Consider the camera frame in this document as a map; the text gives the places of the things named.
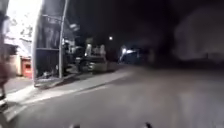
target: storefront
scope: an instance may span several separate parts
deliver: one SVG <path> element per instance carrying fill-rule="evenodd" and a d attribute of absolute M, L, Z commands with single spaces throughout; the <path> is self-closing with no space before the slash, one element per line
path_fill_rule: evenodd
<path fill-rule="evenodd" d="M 34 85 L 42 80 L 63 77 L 63 39 L 66 6 L 69 0 L 10 0 L 6 15 L 9 24 L 5 43 L 17 47 L 25 59 L 19 67 L 30 68 Z"/>

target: person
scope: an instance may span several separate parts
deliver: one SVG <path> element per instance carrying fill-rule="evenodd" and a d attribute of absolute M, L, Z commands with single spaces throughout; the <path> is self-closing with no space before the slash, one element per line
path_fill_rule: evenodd
<path fill-rule="evenodd" d="M 4 15 L 4 13 L 2 13 L 0 11 L 0 89 L 2 91 L 2 93 L 1 93 L 2 95 L 0 96 L 1 101 L 4 100 L 6 97 L 4 85 L 9 79 L 9 75 L 8 75 L 8 71 L 7 71 L 8 68 L 6 67 L 5 55 L 3 52 L 4 37 L 3 37 L 3 33 L 2 33 L 2 30 L 3 30 L 2 27 L 3 27 L 4 19 L 5 19 L 5 15 Z M 0 111 L 0 127 L 1 128 L 9 128 L 7 119 L 6 119 L 2 109 Z"/>
<path fill-rule="evenodd" d="M 2 33 L 2 27 L 3 27 L 3 23 L 4 23 L 4 14 L 2 12 L 0 12 L 0 89 L 1 89 L 1 96 L 0 96 L 0 100 L 5 99 L 5 88 L 4 85 L 5 83 L 8 81 L 9 77 L 8 77 L 8 71 L 7 71 L 7 67 L 6 67 L 6 62 L 5 62 L 5 52 L 4 52 L 4 36 Z"/>

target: sidewalk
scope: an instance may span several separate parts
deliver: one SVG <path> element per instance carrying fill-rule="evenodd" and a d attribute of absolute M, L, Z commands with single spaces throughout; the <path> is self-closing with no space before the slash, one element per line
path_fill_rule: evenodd
<path fill-rule="evenodd" d="M 5 84 L 5 91 L 6 94 L 14 93 L 17 92 L 21 89 L 24 89 L 28 86 L 32 85 L 32 80 L 24 77 L 16 77 L 10 79 L 6 84 Z"/>

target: street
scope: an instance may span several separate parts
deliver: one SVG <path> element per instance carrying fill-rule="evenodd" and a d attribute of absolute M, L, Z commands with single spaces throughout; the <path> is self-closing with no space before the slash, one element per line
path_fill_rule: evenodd
<path fill-rule="evenodd" d="M 21 103 L 10 124 L 142 128 L 150 122 L 153 128 L 224 128 L 223 76 L 218 70 L 129 67 L 43 91 Z"/>

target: lamp post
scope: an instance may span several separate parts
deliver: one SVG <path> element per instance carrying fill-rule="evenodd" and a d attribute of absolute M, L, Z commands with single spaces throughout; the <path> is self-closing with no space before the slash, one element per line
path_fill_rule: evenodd
<path fill-rule="evenodd" d="M 68 10 L 70 0 L 65 0 L 65 6 L 64 6 L 64 12 L 61 19 L 61 33 L 60 33 L 60 44 L 59 44 L 59 78 L 63 77 L 63 48 L 62 48 L 62 42 L 63 42 L 63 33 L 64 33 L 64 26 L 65 26 L 65 18 L 66 13 Z"/>

